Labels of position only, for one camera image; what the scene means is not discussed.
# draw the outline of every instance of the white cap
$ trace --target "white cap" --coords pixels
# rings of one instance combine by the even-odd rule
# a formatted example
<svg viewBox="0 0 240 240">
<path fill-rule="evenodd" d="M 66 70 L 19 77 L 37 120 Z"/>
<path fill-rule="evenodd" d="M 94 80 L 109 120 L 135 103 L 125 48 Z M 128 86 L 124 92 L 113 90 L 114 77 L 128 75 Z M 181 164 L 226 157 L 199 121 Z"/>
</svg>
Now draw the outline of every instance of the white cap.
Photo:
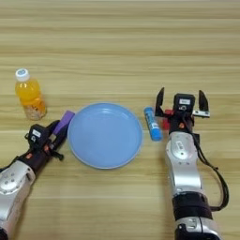
<svg viewBox="0 0 240 240">
<path fill-rule="evenodd" d="M 28 70 L 24 68 L 18 69 L 15 75 L 19 82 L 25 82 L 30 79 Z"/>
</svg>

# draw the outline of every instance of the orange juice bottle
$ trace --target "orange juice bottle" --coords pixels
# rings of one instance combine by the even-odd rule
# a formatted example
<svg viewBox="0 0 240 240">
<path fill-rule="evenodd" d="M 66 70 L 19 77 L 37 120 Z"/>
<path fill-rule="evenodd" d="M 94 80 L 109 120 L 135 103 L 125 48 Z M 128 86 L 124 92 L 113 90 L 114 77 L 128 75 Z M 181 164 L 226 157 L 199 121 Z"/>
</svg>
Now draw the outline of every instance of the orange juice bottle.
<svg viewBox="0 0 240 240">
<path fill-rule="evenodd" d="M 46 106 L 38 81 L 30 77 L 27 69 L 18 69 L 16 78 L 15 92 L 24 108 L 26 117 L 31 120 L 39 120 L 46 114 Z"/>
</svg>

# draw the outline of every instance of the bottle cap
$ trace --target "bottle cap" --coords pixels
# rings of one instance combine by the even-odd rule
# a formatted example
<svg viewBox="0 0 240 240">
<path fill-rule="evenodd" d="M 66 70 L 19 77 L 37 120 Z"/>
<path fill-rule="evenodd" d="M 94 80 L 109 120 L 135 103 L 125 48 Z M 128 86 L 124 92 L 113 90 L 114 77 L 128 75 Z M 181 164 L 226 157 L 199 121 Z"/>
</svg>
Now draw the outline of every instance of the bottle cap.
<svg viewBox="0 0 240 240">
<path fill-rule="evenodd" d="M 151 138 L 153 141 L 161 141 L 162 140 L 162 133 L 161 133 L 160 128 L 152 129 Z"/>
<path fill-rule="evenodd" d="M 153 110 L 153 108 L 152 107 L 146 107 L 145 109 L 144 109 L 144 113 L 148 113 L 148 112 L 154 112 L 154 110 Z"/>
<path fill-rule="evenodd" d="M 25 82 L 30 79 L 28 70 L 24 68 L 18 69 L 15 75 L 19 82 Z"/>
</svg>

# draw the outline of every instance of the black cable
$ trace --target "black cable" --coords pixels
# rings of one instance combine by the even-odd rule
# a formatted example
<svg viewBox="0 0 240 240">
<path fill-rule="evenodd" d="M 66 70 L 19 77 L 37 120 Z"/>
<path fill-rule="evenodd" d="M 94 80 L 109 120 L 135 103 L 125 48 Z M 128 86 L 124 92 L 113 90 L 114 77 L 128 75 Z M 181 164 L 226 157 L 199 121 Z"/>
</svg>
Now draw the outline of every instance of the black cable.
<svg viewBox="0 0 240 240">
<path fill-rule="evenodd" d="M 29 153 L 32 152 L 32 148 L 30 147 L 24 154 L 20 155 L 20 156 L 16 156 L 11 163 L 9 163 L 7 166 L 3 167 L 0 169 L 0 173 L 3 172 L 5 169 L 8 169 L 16 160 L 20 159 L 20 158 L 24 158 L 26 157 Z"/>
<path fill-rule="evenodd" d="M 200 161 L 203 164 L 205 164 L 206 166 L 210 167 L 216 173 L 216 175 L 217 175 L 217 177 L 218 177 L 218 179 L 220 181 L 221 188 L 222 188 L 222 203 L 221 203 L 220 206 L 210 206 L 210 208 L 211 208 L 211 210 L 213 212 L 220 211 L 221 209 L 226 207 L 228 205 L 228 203 L 229 203 L 229 188 L 228 188 L 228 185 L 227 185 L 225 179 L 223 178 L 223 176 L 221 175 L 221 173 L 219 172 L 218 167 L 215 167 L 214 165 L 212 165 L 207 160 L 207 158 L 205 157 L 205 155 L 203 153 L 203 150 L 201 149 L 200 144 L 199 144 L 196 136 L 193 134 L 193 132 L 188 127 L 188 123 L 186 121 L 185 116 L 182 117 L 182 120 L 183 120 L 183 123 L 186 126 L 186 129 L 187 129 L 188 133 L 191 134 L 191 136 L 193 137 L 195 146 L 196 146 L 197 151 L 198 151 L 198 157 L 199 157 Z"/>
</svg>

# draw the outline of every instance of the plastic bottle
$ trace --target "plastic bottle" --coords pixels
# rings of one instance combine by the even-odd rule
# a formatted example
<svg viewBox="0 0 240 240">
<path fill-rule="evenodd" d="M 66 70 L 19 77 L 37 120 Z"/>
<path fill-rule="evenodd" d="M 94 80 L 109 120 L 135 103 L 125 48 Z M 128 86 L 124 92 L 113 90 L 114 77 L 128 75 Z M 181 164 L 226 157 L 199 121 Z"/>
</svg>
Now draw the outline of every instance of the plastic bottle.
<svg viewBox="0 0 240 240">
<path fill-rule="evenodd" d="M 155 119 L 153 108 L 146 107 L 144 109 L 144 114 L 152 140 L 160 141 L 162 139 L 161 129 Z"/>
<path fill-rule="evenodd" d="M 46 106 L 42 99 L 38 81 L 32 79 L 27 69 L 16 71 L 16 95 L 24 108 L 26 117 L 39 120 L 46 114 Z"/>
</svg>

